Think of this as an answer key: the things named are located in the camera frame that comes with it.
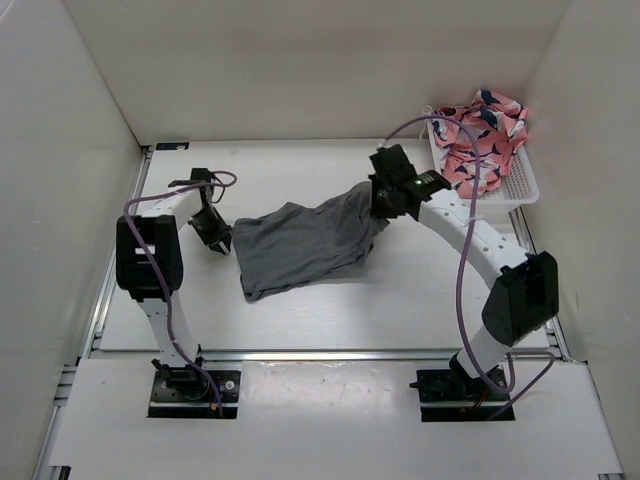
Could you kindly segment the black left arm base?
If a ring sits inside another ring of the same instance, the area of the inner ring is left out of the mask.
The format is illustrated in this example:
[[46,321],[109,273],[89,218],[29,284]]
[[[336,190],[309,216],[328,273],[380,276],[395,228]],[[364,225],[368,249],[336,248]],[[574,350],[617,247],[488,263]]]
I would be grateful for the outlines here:
[[236,419],[240,370],[210,370],[208,377],[192,366],[169,367],[153,360],[154,380],[147,417],[162,419]]

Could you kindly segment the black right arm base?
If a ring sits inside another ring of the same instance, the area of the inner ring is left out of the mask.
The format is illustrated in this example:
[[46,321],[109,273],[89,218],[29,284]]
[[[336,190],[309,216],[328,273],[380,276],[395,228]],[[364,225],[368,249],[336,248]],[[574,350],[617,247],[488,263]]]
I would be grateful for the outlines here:
[[515,421],[510,395],[481,379],[466,386],[449,369],[421,369],[410,387],[418,391],[422,423]]

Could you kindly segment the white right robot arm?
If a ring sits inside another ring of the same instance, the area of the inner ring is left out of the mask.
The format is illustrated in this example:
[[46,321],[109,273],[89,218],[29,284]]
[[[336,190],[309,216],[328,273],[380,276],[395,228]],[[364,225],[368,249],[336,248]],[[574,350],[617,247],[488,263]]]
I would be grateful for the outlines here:
[[372,214],[411,216],[459,253],[458,283],[472,266],[489,289],[481,327],[473,336],[461,336],[463,348],[450,361],[450,390],[464,400],[476,397],[485,384],[509,393],[509,386],[496,384],[489,374],[524,337],[558,314],[556,259],[546,251],[528,252],[474,217],[442,175],[418,173],[400,145],[380,147],[370,160]]

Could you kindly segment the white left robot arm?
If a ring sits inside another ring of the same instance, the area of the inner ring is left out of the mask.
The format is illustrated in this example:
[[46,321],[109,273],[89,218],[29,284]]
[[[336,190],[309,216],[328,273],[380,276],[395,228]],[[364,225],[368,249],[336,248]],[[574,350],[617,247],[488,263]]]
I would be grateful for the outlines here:
[[229,171],[194,168],[156,195],[128,200],[116,222],[116,282],[144,312],[161,357],[153,361],[166,386],[190,401],[203,397],[220,405],[219,387],[202,365],[179,290],[184,263],[179,232],[188,225],[209,250],[231,251],[231,227],[215,208],[237,182]]

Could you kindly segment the grey shorts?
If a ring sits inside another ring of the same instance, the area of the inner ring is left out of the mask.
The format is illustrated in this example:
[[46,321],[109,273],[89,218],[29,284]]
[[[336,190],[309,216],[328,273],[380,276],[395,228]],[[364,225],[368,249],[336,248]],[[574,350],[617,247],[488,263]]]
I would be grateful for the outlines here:
[[313,208],[288,202],[262,217],[238,219],[233,246],[245,300],[340,278],[362,265],[389,225],[372,215],[371,193],[372,183],[364,181]]

